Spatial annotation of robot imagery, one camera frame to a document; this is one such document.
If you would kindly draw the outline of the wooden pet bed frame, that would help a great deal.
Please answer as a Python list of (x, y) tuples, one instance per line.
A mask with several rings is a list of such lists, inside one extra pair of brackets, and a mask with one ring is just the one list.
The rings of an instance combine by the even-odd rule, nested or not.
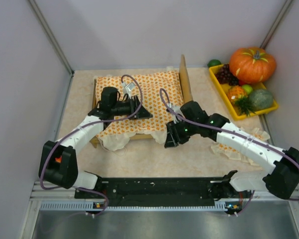
[[(167, 71), (167, 69), (170, 69), (170, 68), (176, 70), (173, 67), (168, 67), (165, 70), (160, 71), (160, 72), (165, 72), (165, 71)], [(184, 56), (181, 57), (179, 69), (176, 71), (178, 71), (178, 73), (179, 73), (184, 103), (187, 103), (187, 102), (191, 101), (193, 98), (192, 98), (190, 81), (189, 81), (189, 76), (188, 76), (188, 71), (186, 68), (186, 62), (185, 62)], [(101, 92), (104, 89), (104, 87), (115, 87), (122, 94), (123, 89), (122, 89), (121, 83), (126, 82), (128, 84), (128, 83), (133, 82), (134, 80), (135, 79), (133, 78), (133, 75), (130, 78), (121, 77), (121, 76), (111, 76), (111, 75), (103, 76), (103, 77), (95, 77), (94, 78), (94, 98), (93, 98), (92, 106), (95, 107), (97, 102), (100, 101)], [(143, 99), (142, 90), (141, 90), (140, 86), (135, 87), (132, 90), (132, 94), (137, 95), (138, 97)], [(152, 137), (149, 135), (138, 134), (138, 135), (133, 136), (130, 140), (132, 140), (132, 139), (151, 139), (151, 138)], [(97, 146), (98, 143), (101, 143), (98, 141), (96, 136), (94, 138), (92, 138), (90, 142), (93, 146)]]

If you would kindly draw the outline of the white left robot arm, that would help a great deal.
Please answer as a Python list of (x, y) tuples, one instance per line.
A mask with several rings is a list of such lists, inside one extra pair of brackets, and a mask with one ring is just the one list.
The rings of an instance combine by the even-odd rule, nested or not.
[(115, 87), (105, 87), (101, 100), (85, 119), (68, 135), (56, 142), (47, 141), (43, 145), (39, 167), (40, 181), (48, 181), (55, 188), (69, 189), (80, 187), (93, 190), (101, 178), (93, 173), (79, 170), (77, 155), (79, 152), (109, 124), (114, 117), (121, 120), (142, 120), (152, 118), (152, 114), (141, 104), (138, 96), (119, 100), (120, 93)]

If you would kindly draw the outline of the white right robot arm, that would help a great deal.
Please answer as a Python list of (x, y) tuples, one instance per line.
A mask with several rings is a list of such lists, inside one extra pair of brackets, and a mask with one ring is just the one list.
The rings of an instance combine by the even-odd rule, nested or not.
[(164, 147), (177, 147), (199, 134), (214, 142), (228, 146), (251, 159), (262, 172), (236, 172), (230, 185), (237, 191), (268, 191), (272, 195), (292, 201), (292, 194), (299, 184), (299, 151), (275, 147), (257, 139), (237, 127), (226, 117), (214, 113), (208, 115), (195, 101), (181, 107), (165, 104), (174, 119), (166, 124), (167, 138)]

